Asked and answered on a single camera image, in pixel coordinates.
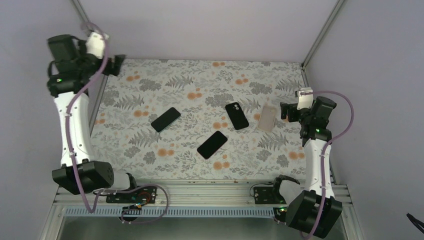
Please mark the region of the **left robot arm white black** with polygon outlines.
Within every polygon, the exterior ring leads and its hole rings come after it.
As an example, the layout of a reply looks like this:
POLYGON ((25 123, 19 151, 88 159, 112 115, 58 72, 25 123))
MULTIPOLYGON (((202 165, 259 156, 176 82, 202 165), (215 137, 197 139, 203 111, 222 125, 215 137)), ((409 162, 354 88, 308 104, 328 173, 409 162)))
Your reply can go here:
POLYGON ((87 40, 70 34, 47 40, 53 56, 47 68, 47 88, 59 115, 62 137, 60 168, 52 171, 52 179, 73 195, 110 189, 131 203, 140 191, 135 178, 97 160, 91 143, 87 85, 94 77, 117 76, 126 58, 124 54, 105 55, 108 38, 93 31, 87 40))

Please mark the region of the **phone with beige case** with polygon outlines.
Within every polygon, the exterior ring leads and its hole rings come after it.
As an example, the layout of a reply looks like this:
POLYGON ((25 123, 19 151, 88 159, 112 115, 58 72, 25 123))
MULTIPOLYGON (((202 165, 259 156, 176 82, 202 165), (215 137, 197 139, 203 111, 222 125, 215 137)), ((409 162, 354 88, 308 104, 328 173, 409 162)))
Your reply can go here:
POLYGON ((197 152, 204 158, 209 159, 216 151, 218 151, 228 138, 220 131, 214 132, 204 143, 198 148, 197 152))

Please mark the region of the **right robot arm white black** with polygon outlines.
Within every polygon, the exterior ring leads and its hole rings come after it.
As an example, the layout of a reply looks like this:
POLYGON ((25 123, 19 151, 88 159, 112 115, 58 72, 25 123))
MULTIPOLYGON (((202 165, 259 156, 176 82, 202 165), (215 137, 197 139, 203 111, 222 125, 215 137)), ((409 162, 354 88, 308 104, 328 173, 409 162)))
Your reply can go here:
POLYGON ((299 135, 305 151, 306 180, 301 189, 298 180, 279 175, 270 191, 274 202, 288 205, 283 217, 288 227, 321 239, 328 235, 342 213, 342 203, 335 199, 330 179, 333 137, 327 129, 336 106, 333 100, 323 96, 309 103, 280 103, 281 118, 301 125, 299 135))

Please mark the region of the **black phone case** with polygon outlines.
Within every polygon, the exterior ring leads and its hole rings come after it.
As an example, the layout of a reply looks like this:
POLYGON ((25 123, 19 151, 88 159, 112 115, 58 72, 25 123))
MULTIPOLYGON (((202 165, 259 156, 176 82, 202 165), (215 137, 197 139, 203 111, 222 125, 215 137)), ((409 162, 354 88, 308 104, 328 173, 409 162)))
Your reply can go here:
POLYGON ((229 103, 224 108, 235 130, 242 130, 249 126, 249 122, 238 102, 229 103))

